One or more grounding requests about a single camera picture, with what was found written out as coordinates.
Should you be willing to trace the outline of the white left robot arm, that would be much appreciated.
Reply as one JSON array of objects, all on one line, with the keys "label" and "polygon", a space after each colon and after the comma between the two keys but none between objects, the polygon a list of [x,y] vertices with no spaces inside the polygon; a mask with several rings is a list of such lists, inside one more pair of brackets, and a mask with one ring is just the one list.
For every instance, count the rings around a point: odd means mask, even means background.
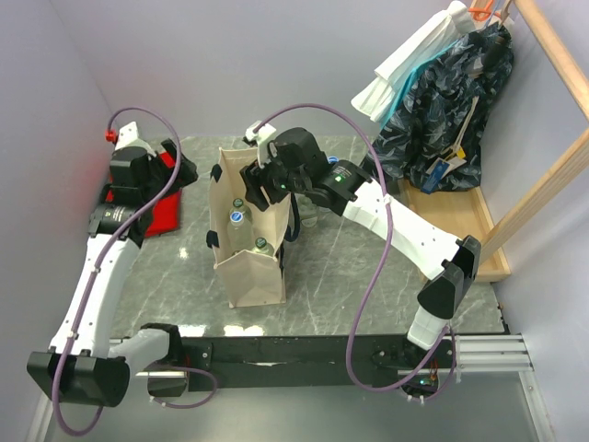
[{"label": "white left robot arm", "polygon": [[27,371],[50,399],[101,407],[119,405],[132,376],[151,365],[171,370],[186,362],[179,328],[148,323],[128,342],[110,345],[115,310],[127,274],[154,215],[135,213],[169,184],[169,194],[198,179],[196,166],[171,139],[163,153],[135,141],[116,149],[110,176],[90,216],[87,254],[70,307],[45,352]]}]

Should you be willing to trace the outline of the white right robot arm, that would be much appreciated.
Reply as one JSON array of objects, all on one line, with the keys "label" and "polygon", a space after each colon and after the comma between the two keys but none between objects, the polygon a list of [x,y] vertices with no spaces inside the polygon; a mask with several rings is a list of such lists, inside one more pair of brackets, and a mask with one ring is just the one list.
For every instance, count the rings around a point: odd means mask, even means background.
[{"label": "white right robot arm", "polygon": [[240,171],[249,203],[265,211],[290,193],[304,195],[314,205],[389,241],[426,276],[403,344],[406,361],[425,366],[435,356],[435,341],[476,278],[479,241],[472,236],[458,238],[430,224],[351,161],[329,162],[314,135],[304,128],[278,134],[271,125],[256,123],[247,129],[244,141],[258,150],[257,159]]}]

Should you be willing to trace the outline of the beige canvas tote bag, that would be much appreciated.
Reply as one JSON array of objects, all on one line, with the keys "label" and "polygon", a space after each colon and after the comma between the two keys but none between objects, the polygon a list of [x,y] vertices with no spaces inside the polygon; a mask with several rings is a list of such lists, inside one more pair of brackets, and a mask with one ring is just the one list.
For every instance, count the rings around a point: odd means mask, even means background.
[{"label": "beige canvas tote bag", "polygon": [[251,247],[237,251],[228,236],[232,202],[243,199],[246,193],[240,170],[257,159],[257,150],[218,150],[209,181],[210,229],[207,246],[214,253],[214,270],[222,282],[231,308],[245,308],[281,304],[286,300],[283,244],[290,217],[291,198],[259,210],[254,204],[252,213],[255,238],[265,238],[274,255],[257,253]]}]

